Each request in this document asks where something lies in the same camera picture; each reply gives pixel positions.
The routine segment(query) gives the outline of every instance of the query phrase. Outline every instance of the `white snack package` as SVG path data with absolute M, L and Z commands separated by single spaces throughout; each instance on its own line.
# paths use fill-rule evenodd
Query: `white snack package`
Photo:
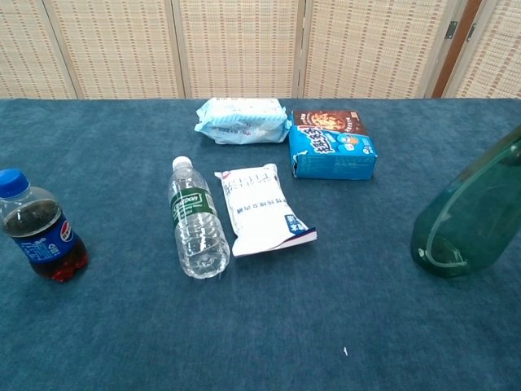
M 211 98 L 197 115 L 195 131 L 217 144 L 281 143 L 291 125 L 277 99 Z
M 308 228 L 291 210 L 278 181 L 277 166 L 264 165 L 215 173 L 221 180 L 231 225 L 238 236 L 235 257 L 309 242 L 317 230 Z

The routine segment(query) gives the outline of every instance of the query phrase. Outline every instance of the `plastic bottle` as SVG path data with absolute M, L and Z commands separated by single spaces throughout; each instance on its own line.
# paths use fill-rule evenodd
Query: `plastic bottle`
M 174 159 L 172 168 L 169 200 L 181 267 L 196 279 L 218 275 L 228 265 L 230 247 L 208 184 L 187 157 Z
M 521 126 L 455 178 L 418 216 L 411 253 L 442 277 L 492 265 L 521 227 Z
M 31 187 L 19 169 L 0 170 L 0 216 L 2 230 L 39 275 L 64 282 L 87 264 L 85 245 L 56 198 Z

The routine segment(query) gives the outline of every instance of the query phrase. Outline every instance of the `blue snack box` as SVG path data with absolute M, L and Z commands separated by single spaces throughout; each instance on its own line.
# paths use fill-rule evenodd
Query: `blue snack box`
M 370 179 L 378 154 L 355 111 L 291 113 L 295 178 Z

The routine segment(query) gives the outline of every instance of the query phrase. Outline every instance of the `woven screen panel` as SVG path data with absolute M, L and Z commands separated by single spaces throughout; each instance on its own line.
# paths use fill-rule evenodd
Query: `woven screen panel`
M 180 0 L 191 96 L 290 97 L 299 2 Z
M 0 1 L 0 98 L 75 99 L 46 13 L 38 4 L 39 0 Z
M 521 0 L 499 0 L 458 98 L 521 98 Z
M 164 0 L 50 3 L 85 98 L 179 97 Z
M 448 2 L 313 0 L 304 97 L 417 96 Z

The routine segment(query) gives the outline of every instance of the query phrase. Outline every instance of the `teal glass object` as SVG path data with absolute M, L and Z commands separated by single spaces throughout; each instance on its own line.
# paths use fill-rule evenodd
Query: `teal glass object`
M 521 125 L 461 172 L 421 212 L 413 259 L 441 277 L 492 265 L 521 227 Z

